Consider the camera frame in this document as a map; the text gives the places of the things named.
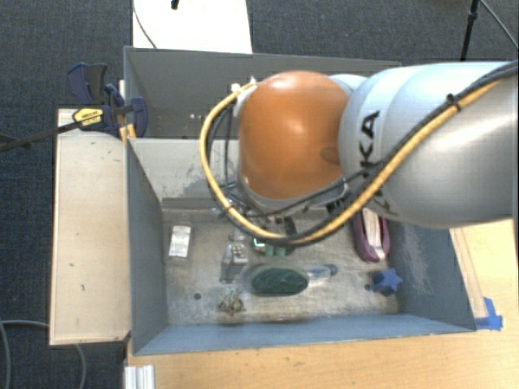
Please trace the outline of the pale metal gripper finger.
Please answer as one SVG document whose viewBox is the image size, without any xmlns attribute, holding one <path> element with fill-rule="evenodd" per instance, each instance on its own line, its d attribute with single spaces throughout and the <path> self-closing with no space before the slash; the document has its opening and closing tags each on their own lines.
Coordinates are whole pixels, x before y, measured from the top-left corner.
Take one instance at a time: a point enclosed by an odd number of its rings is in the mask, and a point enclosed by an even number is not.
<svg viewBox="0 0 519 389">
<path fill-rule="evenodd" d="M 221 260 L 220 282 L 232 284 L 248 264 L 247 251 L 243 244 L 230 243 Z"/>
</svg>

